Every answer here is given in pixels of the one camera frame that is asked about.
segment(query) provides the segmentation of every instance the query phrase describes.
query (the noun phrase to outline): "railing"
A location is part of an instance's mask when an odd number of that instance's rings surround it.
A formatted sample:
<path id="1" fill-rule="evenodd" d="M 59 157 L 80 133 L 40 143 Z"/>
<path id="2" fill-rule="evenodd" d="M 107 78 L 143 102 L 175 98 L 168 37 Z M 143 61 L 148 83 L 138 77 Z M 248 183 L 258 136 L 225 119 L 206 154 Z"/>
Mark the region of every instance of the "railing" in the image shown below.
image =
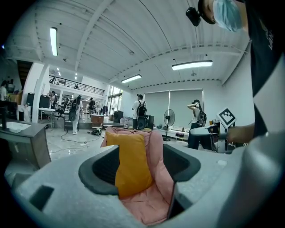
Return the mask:
<path id="1" fill-rule="evenodd" d="M 71 81 L 68 79 L 61 78 L 61 77 L 49 76 L 49 83 L 55 84 L 58 86 L 65 86 L 67 88 L 82 90 L 82 91 L 86 91 L 89 93 L 98 94 L 101 96 L 103 96 L 103 94 L 104 94 L 104 90 L 102 90 L 102 89 L 98 89 L 98 88 L 95 88 L 95 87 L 89 86 L 89 85 L 84 85 L 82 83 Z"/>

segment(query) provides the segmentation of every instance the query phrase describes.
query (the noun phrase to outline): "orange pillow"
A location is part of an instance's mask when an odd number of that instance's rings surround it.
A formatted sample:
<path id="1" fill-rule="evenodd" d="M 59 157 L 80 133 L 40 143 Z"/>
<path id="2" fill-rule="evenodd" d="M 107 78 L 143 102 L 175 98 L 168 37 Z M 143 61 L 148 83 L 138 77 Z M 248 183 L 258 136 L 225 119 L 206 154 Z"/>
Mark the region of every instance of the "orange pillow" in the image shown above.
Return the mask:
<path id="1" fill-rule="evenodd" d="M 149 188 L 153 179 L 147 165 L 144 136 L 110 132 L 106 132 L 106 136 L 107 146 L 120 146 L 120 165 L 115 179 L 119 196 L 131 196 Z"/>

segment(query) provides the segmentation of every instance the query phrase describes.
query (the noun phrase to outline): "electric fan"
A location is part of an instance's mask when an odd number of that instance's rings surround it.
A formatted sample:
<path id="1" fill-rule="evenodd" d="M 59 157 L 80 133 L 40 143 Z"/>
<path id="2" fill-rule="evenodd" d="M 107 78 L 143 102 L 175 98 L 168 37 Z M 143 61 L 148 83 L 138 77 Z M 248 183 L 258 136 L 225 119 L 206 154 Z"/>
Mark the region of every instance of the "electric fan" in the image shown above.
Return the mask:
<path id="1" fill-rule="evenodd" d="M 172 126 L 175 121 L 174 111 L 172 109 L 167 109 L 164 113 L 164 122 L 166 126 L 166 136 L 163 137 L 164 141 L 170 141 L 170 138 L 167 137 L 168 127 Z"/>

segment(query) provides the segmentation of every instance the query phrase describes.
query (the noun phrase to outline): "fluorescent light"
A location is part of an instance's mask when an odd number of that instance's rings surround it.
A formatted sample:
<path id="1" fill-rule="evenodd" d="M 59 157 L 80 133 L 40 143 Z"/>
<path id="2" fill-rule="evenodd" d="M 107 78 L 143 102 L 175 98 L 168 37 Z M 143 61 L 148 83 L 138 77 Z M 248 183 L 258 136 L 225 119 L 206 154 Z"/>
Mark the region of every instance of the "fluorescent light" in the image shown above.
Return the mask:
<path id="1" fill-rule="evenodd" d="M 130 77 L 130 78 L 128 78 L 128 79 L 122 80 L 122 83 L 127 83 L 127 82 L 129 82 L 129 81 L 133 81 L 133 80 L 139 79 L 139 78 L 141 78 L 141 77 L 142 77 L 142 76 L 138 74 L 138 75 L 132 76 L 132 77 Z"/>
<path id="2" fill-rule="evenodd" d="M 50 28 L 50 43 L 52 45 L 52 52 L 54 56 L 57 56 L 57 28 Z"/>
<path id="3" fill-rule="evenodd" d="M 180 69 L 204 67 L 204 66 L 212 66 L 212 65 L 213 65 L 212 60 L 206 60 L 206 61 L 196 61 L 196 62 L 186 62 L 186 63 L 176 64 L 172 66 L 172 69 L 180 70 Z"/>

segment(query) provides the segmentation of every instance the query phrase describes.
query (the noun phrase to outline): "face mask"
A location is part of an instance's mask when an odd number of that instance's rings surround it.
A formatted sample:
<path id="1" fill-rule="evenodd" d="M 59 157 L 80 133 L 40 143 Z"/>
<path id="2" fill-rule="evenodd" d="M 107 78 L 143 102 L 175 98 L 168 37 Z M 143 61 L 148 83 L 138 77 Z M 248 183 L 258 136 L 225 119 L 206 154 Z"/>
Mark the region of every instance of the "face mask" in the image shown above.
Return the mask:
<path id="1" fill-rule="evenodd" d="M 233 0 L 214 0 L 213 12 L 220 27 L 232 32 L 242 28 L 240 11 Z"/>

